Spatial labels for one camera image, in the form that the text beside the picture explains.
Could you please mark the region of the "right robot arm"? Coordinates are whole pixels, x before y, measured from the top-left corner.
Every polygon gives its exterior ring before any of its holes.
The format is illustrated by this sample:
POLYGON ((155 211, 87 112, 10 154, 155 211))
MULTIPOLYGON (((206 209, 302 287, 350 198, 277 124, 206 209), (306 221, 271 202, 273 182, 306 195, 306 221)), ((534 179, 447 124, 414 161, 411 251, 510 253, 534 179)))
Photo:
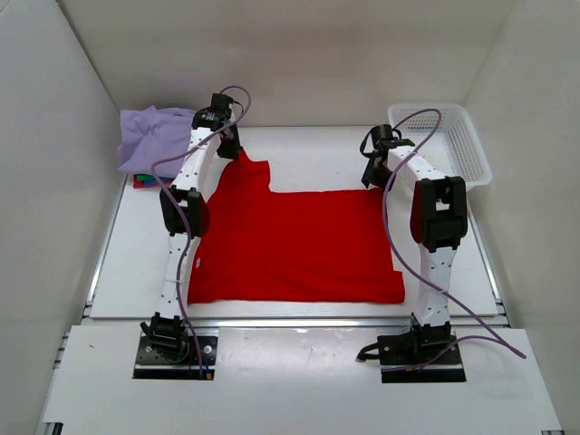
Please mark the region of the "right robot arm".
POLYGON ((406 351, 426 363, 450 341, 450 270, 468 231, 466 184, 461 177, 435 169, 389 124, 374 126, 364 137, 361 154, 368 159, 362 184, 383 191, 397 177, 411 190, 410 230, 420 250, 420 290, 411 314, 414 333, 406 351))

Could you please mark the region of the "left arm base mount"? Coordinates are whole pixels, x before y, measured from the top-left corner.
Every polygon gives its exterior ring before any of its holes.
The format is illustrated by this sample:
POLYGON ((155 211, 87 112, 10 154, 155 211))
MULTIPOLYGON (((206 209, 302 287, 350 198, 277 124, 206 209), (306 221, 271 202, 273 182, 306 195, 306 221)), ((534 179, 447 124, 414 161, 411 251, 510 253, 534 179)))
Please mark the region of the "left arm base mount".
POLYGON ((155 313, 140 323, 133 378, 141 380, 213 381, 218 356, 216 334, 197 335, 179 316, 155 313))

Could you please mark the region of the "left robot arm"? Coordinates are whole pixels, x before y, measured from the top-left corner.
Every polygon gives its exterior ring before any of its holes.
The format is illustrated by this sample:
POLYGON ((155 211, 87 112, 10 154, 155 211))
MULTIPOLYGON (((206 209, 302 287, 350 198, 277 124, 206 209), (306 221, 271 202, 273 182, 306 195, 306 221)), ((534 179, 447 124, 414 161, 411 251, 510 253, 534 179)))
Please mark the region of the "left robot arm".
POLYGON ((178 361, 199 348, 189 335, 185 305, 188 254, 208 232, 209 211, 202 187, 214 156, 236 160, 242 151, 234 106, 224 91, 212 95, 208 107, 191 122, 187 152, 176 178, 159 193, 163 223, 169 233, 169 259, 157 312, 141 329, 149 346, 168 360, 178 361))

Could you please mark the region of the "aluminium table rail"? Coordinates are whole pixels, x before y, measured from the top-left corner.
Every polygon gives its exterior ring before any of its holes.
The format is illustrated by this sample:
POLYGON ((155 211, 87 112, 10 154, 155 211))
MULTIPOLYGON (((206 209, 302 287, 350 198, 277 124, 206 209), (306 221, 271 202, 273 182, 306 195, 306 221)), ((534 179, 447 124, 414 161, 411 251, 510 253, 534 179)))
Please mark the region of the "aluminium table rail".
POLYGON ((193 318, 196 329, 217 328, 403 328, 409 317, 306 317, 306 318, 193 318))

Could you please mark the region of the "lilac folded t-shirt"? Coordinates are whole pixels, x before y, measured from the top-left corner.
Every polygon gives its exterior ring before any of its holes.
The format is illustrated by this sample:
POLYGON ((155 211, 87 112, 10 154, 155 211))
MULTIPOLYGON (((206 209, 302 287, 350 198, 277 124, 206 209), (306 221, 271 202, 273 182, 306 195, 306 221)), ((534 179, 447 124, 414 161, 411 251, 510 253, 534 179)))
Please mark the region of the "lilac folded t-shirt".
POLYGON ((121 111, 121 145, 117 149, 118 169, 126 174, 151 174, 158 160, 188 150, 190 127, 196 112, 184 108, 121 111))

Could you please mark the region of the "white plastic basket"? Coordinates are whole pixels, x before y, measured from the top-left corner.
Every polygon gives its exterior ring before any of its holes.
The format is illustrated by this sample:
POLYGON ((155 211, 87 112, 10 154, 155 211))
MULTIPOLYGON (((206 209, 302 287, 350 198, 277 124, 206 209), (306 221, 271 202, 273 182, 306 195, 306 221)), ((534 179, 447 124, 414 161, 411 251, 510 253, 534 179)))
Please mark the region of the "white plastic basket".
POLYGON ((478 134, 467 111, 455 103, 397 103, 388 108, 392 127, 418 144, 434 135, 420 154, 436 169, 461 176, 467 189, 486 186, 492 173, 478 134))

